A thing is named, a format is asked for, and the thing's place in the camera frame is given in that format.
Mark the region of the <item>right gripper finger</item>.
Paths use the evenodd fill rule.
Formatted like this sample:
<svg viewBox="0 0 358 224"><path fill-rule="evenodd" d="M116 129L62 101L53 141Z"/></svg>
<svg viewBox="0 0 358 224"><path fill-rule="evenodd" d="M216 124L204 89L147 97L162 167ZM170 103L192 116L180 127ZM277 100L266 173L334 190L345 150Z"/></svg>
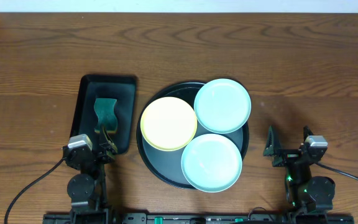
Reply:
<svg viewBox="0 0 358 224"><path fill-rule="evenodd" d="M263 151L263 156L275 156L281 149L281 144L278 139L278 134L273 126L268 129L268 138Z"/></svg>
<svg viewBox="0 0 358 224"><path fill-rule="evenodd" d="M310 130L308 126L303 127L303 140L306 142L308 136L313 136L313 132Z"/></svg>

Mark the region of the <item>green and yellow sponge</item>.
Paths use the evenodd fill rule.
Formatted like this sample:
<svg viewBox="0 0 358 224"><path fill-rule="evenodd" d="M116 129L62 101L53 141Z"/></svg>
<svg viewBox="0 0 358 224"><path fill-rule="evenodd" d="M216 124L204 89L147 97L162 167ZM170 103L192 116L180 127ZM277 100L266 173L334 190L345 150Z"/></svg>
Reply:
<svg viewBox="0 0 358 224"><path fill-rule="evenodd" d="M94 102L94 112L97 115L98 123L94 128L96 133L102 131L102 126L105 127L108 134L115 134L117 132L118 121L114 113L114 108L117 99L113 98L97 98Z"/></svg>

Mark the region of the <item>yellow plate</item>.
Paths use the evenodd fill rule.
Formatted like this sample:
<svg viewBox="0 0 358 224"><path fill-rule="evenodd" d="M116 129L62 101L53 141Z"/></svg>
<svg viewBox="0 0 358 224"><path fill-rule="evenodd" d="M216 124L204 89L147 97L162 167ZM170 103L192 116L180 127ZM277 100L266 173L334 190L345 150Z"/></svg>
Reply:
<svg viewBox="0 0 358 224"><path fill-rule="evenodd" d="M160 151L176 151L195 136L198 120L186 101L166 96L145 107L140 117L140 131L145 141Z"/></svg>

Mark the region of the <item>mint green plate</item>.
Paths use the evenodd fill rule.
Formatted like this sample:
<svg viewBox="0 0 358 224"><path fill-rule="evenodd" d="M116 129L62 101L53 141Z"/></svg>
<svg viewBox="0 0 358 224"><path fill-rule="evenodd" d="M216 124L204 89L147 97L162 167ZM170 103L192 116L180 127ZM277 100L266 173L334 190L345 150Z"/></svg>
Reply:
<svg viewBox="0 0 358 224"><path fill-rule="evenodd" d="M252 103L239 82L219 78L197 92L194 110L198 122L208 131L227 134L240 129L249 119Z"/></svg>
<svg viewBox="0 0 358 224"><path fill-rule="evenodd" d="M227 137L203 134L194 138L181 156L185 179L196 189L217 193L233 186L242 172L242 157Z"/></svg>

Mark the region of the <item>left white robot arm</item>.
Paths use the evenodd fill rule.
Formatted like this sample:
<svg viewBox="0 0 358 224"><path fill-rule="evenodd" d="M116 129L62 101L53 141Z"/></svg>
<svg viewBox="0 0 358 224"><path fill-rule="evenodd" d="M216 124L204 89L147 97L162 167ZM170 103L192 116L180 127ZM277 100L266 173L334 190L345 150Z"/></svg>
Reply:
<svg viewBox="0 0 358 224"><path fill-rule="evenodd" d="M70 223L105 223L120 221L108 203L104 165L115 161L117 147L105 126L99 130L99 145L93 146L86 134L73 136L63 146L67 166L80 171L67 185L71 198Z"/></svg>

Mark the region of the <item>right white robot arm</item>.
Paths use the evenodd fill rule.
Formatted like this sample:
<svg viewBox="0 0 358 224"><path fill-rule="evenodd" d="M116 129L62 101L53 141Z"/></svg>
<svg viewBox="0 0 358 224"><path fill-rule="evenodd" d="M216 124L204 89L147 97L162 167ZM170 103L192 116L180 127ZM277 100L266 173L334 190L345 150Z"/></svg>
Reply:
<svg viewBox="0 0 358 224"><path fill-rule="evenodd" d="M286 170L286 198L293 205L293 210L285 215L288 223L328 222L326 212L333 209L335 182L329 177L312 176L310 169L322 159L327 149L327 140L313 134L307 126L303 128L303 143L299 148L285 149L273 126L269 127L263 155L273 158L274 167Z"/></svg>

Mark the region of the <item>black rectangular tray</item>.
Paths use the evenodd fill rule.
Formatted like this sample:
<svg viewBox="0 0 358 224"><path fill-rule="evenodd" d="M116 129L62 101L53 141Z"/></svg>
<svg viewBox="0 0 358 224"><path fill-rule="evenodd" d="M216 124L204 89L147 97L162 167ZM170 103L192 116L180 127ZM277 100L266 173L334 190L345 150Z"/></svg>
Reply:
<svg viewBox="0 0 358 224"><path fill-rule="evenodd" d="M76 99L70 136L86 134L94 147L99 146L99 134L94 131L98 123L94 102L98 98L117 100L114 114L117 118L117 131L111 135L118 153L127 152L131 138L137 78L134 75L88 74L81 78Z"/></svg>

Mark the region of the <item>black round serving tray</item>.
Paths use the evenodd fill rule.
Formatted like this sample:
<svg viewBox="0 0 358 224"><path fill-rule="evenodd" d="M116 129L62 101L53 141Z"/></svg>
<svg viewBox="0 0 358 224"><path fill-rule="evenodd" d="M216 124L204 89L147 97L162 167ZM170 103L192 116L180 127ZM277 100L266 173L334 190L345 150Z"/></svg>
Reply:
<svg viewBox="0 0 358 224"><path fill-rule="evenodd" d="M166 96L172 96L184 100L190 106L194 105L197 92L204 85L203 82L179 82L167 86L156 93L147 104ZM249 145L249 127L245 123L240 129L224 135L230 139L239 149L241 157L247 154ZM137 124L136 139L139 154L146 167L163 182L181 189L194 187L186 180L181 169L181 156L183 149L173 152L160 151L152 147L143 137L140 123Z"/></svg>

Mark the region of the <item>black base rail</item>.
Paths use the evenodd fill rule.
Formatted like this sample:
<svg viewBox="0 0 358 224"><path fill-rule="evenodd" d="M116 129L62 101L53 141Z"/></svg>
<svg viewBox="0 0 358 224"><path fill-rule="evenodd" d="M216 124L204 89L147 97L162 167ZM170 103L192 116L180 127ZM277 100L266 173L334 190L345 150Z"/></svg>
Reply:
<svg viewBox="0 0 358 224"><path fill-rule="evenodd" d="M125 213L113 218L113 223L118 224L221 224L221 223L290 223L283 215L268 215L253 213L251 215L167 215L146 213ZM297 223L333 223L352 224L354 218L349 215L315 215L300 216ZM90 217L78 217L71 220L68 214L45 214L43 224L64 224L64 223L104 223L94 215Z"/></svg>

